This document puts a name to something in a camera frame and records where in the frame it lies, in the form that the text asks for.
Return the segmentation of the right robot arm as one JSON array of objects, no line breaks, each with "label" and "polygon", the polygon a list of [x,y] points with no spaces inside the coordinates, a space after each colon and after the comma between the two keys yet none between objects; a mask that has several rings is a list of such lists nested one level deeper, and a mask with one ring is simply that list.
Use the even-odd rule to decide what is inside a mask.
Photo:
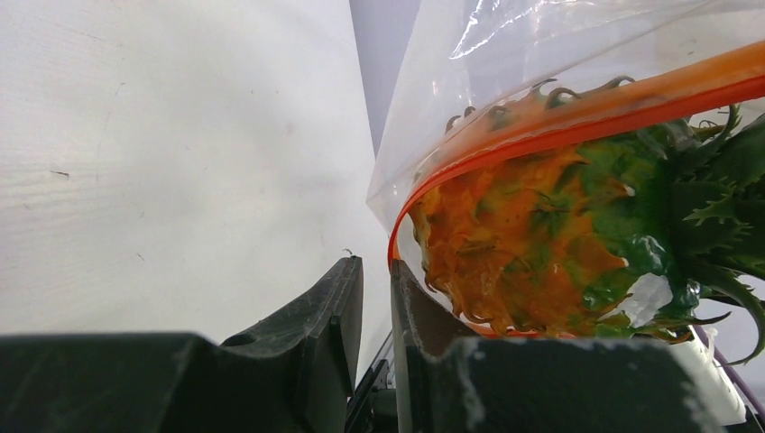
[{"label": "right robot arm", "polygon": [[691,330],[691,337],[670,345],[668,350],[696,386],[700,399],[722,426],[745,421],[745,403],[729,375],[715,358],[717,330],[714,327]]}]

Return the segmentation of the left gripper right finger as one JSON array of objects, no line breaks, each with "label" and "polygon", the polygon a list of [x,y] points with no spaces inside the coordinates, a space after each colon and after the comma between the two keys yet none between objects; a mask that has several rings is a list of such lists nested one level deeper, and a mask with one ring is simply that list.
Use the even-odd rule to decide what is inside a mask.
[{"label": "left gripper right finger", "polygon": [[668,346],[487,338],[391,265],[401,432],[718,432]]}]

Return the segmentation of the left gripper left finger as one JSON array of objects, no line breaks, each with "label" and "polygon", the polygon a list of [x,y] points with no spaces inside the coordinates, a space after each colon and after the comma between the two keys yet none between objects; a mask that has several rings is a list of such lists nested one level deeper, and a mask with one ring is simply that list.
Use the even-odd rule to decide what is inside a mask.
[{"label": "left gripper left finger", "polygon": [[364,266],[214,344],[193,333],[1,340],[4,432],[340,432],[355,388]]}]

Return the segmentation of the toy pineapple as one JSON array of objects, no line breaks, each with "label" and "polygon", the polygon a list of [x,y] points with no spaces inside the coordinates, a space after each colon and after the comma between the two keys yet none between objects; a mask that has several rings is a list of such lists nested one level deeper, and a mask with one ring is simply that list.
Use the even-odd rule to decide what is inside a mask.
[{"label": "toy pineapple", "polygon": [[701,299],[764,302],[764,120],[738,105],[510,158],[410,207],[427,288],[497,336],[680,343]]}]

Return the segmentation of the clear zip top bag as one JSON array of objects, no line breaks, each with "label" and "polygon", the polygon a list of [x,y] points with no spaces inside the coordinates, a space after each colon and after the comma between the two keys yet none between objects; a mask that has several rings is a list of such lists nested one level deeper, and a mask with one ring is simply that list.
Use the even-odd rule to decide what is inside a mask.
[{"label": "clear zip top bag", "polygon": [[388,258],[427,288],[408,212],[510,158],[688,118],[764,120],[761,1],[425,1],[401,64],[367,202]]}]

